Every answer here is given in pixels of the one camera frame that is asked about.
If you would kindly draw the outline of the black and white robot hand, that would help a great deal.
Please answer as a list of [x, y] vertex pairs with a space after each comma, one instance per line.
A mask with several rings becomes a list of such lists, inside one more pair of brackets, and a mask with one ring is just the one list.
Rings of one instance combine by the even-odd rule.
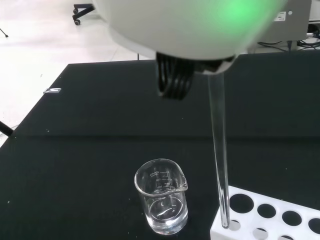
[[158, 94], [181, 100], [194, 74], [226, 71], [270, 27], [284, 0], [95, 0], [119, 45], [156, 60]]

